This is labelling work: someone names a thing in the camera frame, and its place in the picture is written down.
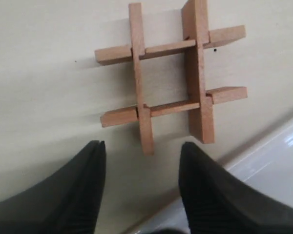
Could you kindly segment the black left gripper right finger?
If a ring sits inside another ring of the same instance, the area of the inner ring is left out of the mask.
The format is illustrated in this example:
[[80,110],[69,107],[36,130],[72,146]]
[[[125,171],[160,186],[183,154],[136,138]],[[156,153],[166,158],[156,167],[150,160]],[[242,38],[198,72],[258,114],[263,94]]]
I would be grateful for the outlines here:
[[193,142],[181,148],[179,190],[192,234],[293,234],[293,208],[243,183]]

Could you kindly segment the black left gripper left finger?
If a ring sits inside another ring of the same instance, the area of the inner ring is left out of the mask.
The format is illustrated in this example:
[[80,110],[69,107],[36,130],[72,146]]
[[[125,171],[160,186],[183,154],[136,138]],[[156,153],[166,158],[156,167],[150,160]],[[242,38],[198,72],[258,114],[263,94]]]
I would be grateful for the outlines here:
[[105,143],[90,141],[54,174],[0,202],[0,234],[92,234],[105,186]]

